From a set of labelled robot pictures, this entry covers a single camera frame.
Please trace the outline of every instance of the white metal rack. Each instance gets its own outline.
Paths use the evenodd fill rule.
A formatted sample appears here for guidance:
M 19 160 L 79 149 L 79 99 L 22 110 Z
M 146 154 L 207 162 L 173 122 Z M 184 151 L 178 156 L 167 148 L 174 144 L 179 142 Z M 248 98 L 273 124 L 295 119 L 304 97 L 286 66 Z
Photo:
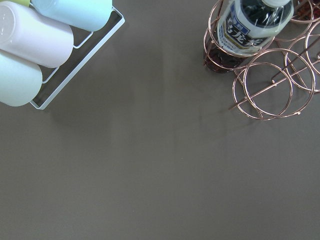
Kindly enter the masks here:
M 46 72 L 51 71 L 49 76 L 44 76 L 44 80 L 42 82 L 42 88 L 40 89 L 38 95 L 30 102 L 36 109 L 44 110 L 51 101 L 58 95 L 58 93 L 67 85 L 68 82 L 79 72 L 79 70 L 92 58 L 92 56 L 111 38 L 111 36 L 125 23 L 124 16 L 115 8 L 112 7 L 112 13 L 110 16 L 109 21 L 107 22 L 106 26 L 103 27 L 101 30 L 96 32 L 88 32 L 89 34 L 83 38 L 83 40 L 78 45 L 73 46 L 73 50 L 79 50 L 84 48 L 85 46 L 89 47 L 90 51 L 85 55 L 80 56 L 80 61 L 77 63 L 76 66 L 73 66 L 71 69 L 68 64 L 68 61 L 72 61 L 73 53 L 71 57 L 67 60 L 67 62 L 60 67 L 50 69 L 41 67 L 45 69 Z M 98 40 L 98 42 L 90 42 L 89 40 L 94 35 L 102 35 L 102 37 Z M 63 79 L 58 79 L 59 84 L 53 87 L 53 90 L 50 93 L 44 94 L 45 97 L 41 96 L 44 92 L 44 86 L 49 85 L 50 82 L 54 78 L 58 78 L 59 72 L 67 72 L 67 76 L 63 77 Z

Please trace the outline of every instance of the bottle label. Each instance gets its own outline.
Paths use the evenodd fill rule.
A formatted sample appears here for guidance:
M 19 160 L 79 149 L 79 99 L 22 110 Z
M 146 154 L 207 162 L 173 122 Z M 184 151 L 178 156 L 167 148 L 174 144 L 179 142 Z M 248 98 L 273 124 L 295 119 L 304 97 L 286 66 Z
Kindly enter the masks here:
M 233 2 L 226 17 L 222 16 L 218 23 L 217 32 L 220 46 L 235 54 L 255 53 L 261 49 L 269 37 L 253 38 L 250 36 L 250 31 L 239 20 L 235 2 Z

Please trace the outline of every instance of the cup rack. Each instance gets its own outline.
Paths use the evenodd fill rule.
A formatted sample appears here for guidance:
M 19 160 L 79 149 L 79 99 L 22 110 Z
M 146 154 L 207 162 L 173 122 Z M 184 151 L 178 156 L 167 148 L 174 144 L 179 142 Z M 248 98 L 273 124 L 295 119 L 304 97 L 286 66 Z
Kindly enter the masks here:
M 234 104 L 229 110 L 238 108 L 247 117 L 264 121 L 300 115 L 313 96 L 320 93 L 316 88 L 316 82 L 320 80 L 320 2 L 294 1 L 295 14 L 282 31 L 284 33 L 237 68 L 223 67 L 209 55 L 212 47 L 226 53 L 214 37 L 224 2 L 227 1 L 218 0 L 210 12 L 203 45 L 205 62 L 209 60 L 235 74 Z M 298 36 L 297 29 L 302 29 Z M 210 44 L 206 44 L 208 39 L 212 40 Z M 279 86 L 281 90 L 276 91 L 279 96 L 275 97 L 274 89 Z M 284 107 L 280 106 L 280 101 L 284 102 Z
M 88 32 L 71 27 L 74 42 L 78 44 L 73 46 L 70 58 L 63 65 L 57 68 L 40 66 L 43 74 L 42 87 L 30 104 L 38 110 L 44 110 L 124 23 L 124 16 L 115 7 L 112 7 L 108 22 L 98 31 Z

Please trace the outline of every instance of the yellow-green cup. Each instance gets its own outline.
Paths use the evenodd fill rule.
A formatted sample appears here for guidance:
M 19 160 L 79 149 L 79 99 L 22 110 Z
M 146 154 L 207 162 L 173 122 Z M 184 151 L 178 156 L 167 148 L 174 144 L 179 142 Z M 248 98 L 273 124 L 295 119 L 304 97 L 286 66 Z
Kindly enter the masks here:
M 9 2 L 14 2 L 17 4 L 21 4 L 24 5 L 26 7 L 29 7 L 30 5 L 30 0 L 9 0 Z

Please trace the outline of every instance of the cup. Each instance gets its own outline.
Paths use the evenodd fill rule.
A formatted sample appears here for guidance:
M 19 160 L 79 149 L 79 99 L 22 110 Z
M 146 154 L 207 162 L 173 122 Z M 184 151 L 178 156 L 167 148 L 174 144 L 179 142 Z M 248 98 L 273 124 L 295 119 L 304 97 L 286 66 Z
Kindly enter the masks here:
M 10 2 L 21 4 L 21 5 L 24 5 L 26 7 L 29 7 L 29 5 L 30 5 L 30 0 L 10 0 Z
M 42 15 L 90 32 L 100 30 L 112 12 L 112 0 L 32 0 Z
M 0 102 L 12 107 L 29 103 L 42 85 L 40 67 L 0 50 Z
M 0 2 L 0 49 L 47 68 L 70 57 L 74 36 L 69 25 L 11 1 Z

